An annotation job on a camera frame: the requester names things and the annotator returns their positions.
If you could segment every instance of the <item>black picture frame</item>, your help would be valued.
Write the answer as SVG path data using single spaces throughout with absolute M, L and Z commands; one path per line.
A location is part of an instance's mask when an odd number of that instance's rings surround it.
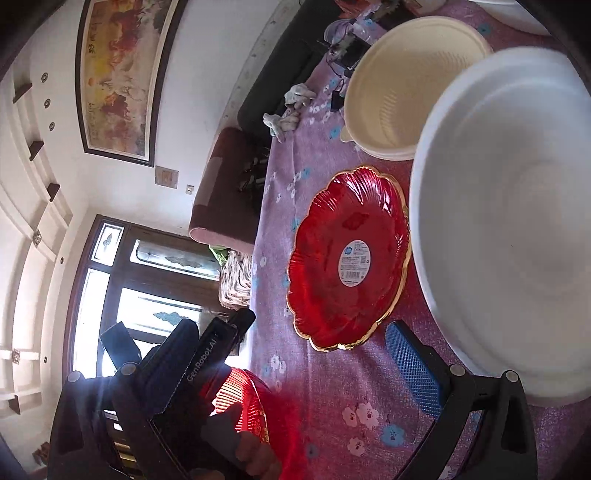
M 84 58 L 85 51 L 82 50 L 83 46 L 86 44 L 85 42 L 85 29 L 86 23 L 89 15 L 90 6 L 96 3 L 97 0 L 85 0 L 84 6 L 82 8 L 82 14 L 80 16 L 80 24 L 78 26 L 78 34 L 76 40 L 76 60 L 74 63 L 74 81 L 75 81 L 75 91 L 76 91 L 76 110 L 78 114 L 78 124 L 80 127 L 80 136 L 82 138 L 82 144 L 84 147 L 84 152 L 99 155 L 102 157 L 108 158 L 115 158 L 117 160 L 123 160 L 132 162 L 139 165 L 144 165 L 147 167 L 154 167 L 154 154 L 155 154 L 155 143 L 156 143 L 156 130 L 158 124 L 158 111 L 160 110 L 160 97 L 162 95 L 162 88 L 164 83 L 164 76 L 166 74 L 166 67 L 168 65 L 168 59 L 170 57 L 170 52 L 173 47 L 174 37 L 176 36 L 176 32 L 178 30 L 178 26 L 180 24 L 181 18 L 183 16 L 184 9 L 188 3 L 188 0 L 178 0 L 176 7 L 174 7 L 174 11 L 170 20 L 170 24 L 168 26 L 168 30 L 165 32 L 164 37 L 164 44 L 162 48 L 162 52 L 159 59 L 155 60 L 158 63 L 157 73 L 156 73 L 156 80 L 154 84 L 154 93 L 152 96 L 152 105 L 151 111 L 147 112 L 147 116 L 150 117 L 150 129 L 148 132 L 148 155 L 145 160 L 135 158 L 134 156 L 126 153 L 115 153 L 112 151 L 105 151 L 100 150 L 97 148 L 93 148 L 89 145 L 87 135 L 86 135 L 86 125 L 85 119 L 83 114 L 83 105 L 82 105 L 82 91 L 81 91 L 81 77 L 82 77 L 82 60 Z

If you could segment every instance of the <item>white glove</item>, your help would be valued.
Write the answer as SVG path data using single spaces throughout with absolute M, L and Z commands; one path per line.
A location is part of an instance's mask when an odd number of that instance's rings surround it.
M 285 106 L 292 106 L 296 110 L 302 106 L 308 106 L 316 94 L 308 89 L 305 83 L 299 83 L 290 88 L 285 94 Z
M 262 116 L 262 121 L 271 130 L 271 136 L 277 137 L 277 140 L 279 140 L 280 143 L 283 143 L 285 140 L 284 132 L 292 131 L 297 128 L 297 125 L 300 122 L 300 113 L 294 111 L 285 118 L 282 118 L 279 115 L 269 115 L 268 113 L 265 113 Z

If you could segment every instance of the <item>red scalloped plate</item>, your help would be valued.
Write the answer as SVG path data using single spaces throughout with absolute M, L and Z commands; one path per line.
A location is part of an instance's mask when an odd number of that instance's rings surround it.
M 287 304 L 314 349 L 364 343 L 406 282 L 408 209 L 395 178 L 372 167 L 337 173 L 295 235 Z

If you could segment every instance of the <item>brown sofa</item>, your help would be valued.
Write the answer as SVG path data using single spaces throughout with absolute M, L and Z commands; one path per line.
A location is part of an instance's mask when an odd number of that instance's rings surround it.
M 193 203 L 193 240 L 252 255 L 259 219 L 238 183 L 255 156 L 255 143 L 241 130 L 225 128 L 219 134 Z

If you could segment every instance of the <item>table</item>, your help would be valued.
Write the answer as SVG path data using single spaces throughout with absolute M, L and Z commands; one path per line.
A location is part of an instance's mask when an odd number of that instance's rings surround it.
M 552 39 L 513 30 L 475 4 L 450 0 L 437 14 L 477 28 L 495 50 L 519 45 L 552 46 Z M 374 25 L 375 34 L 379 30 Z M 301 113 L 298 129 L 285 143 L 274 140 L 269 157 L 261 220 L 253 256 L 251 370 L 289 405 L 299 438 L 284 478 L 391 479 L 418 446 L 432 418 L 406 389 L 384 344 L 386 320 L 370 340 L 352 351 L 316 352 L 293 329 L 286 305 L 286 268 L 294 235 L 314 195 L 339 171 L 372 165 L 398 179 L 406 198 L 412 162 L 373 158 L 339 139 L 341 113 L 330 112 L 330 93 L 339 78 L 321 62 L 307 86 L 318 97 Z M 423 343 L 448 362 L 456 358 L 423 298 L 414 263 L 390 319 L 404 319 Z M 550 479 L 591 420 L 591 400 L 563 408 L 531 407 L 539 478 Z M 441 478 L 452 478 L 474 433 L 473 413 Z

